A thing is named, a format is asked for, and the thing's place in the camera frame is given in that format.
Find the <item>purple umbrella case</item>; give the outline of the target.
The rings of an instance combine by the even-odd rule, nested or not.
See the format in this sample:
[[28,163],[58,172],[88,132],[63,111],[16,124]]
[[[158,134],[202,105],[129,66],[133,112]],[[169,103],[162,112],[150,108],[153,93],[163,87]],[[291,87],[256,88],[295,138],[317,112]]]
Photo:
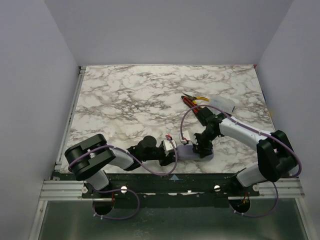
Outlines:
[[214,158],[214,153],[201,158],[198,153],[193,152],[192,145],[179,145],[177,147],[177,156],[179,161],[208,162]]

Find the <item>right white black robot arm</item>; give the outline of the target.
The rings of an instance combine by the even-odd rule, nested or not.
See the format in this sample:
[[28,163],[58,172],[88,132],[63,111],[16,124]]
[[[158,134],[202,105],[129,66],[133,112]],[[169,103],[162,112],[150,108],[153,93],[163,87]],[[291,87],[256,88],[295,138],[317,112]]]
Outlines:
[[301,161],[283,131],[254,128],[223,111],[218,115],[212,114],[206,121],[204,131],[193,134],[193,151],[201,158],[212,153],[215,138],[225,136],[257,153],[257,164],[238,172],[233,177],[235,185],[244,188],[266,181],[275,183],[280,178],[296,178],[301,174]]

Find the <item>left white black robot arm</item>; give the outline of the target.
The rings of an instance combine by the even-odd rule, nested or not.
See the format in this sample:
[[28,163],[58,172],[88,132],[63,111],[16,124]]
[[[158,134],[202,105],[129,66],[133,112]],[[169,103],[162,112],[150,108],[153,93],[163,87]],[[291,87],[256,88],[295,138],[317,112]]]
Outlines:
[[106,165],[116,166],[124,171],[144,168],[148,172],[162,176],[149,169],[143,162],[158,160],[161,166],[178,164],[178,148],[170,135],[157,145],[151,135],[145,136],[137,145],[127,149],[111,146],[102,134],[96,134],[69,147],[64,156],[68,162],[68,171],[77,181],[86,181],[94,189],[106,190],[110,180],[103,170]]

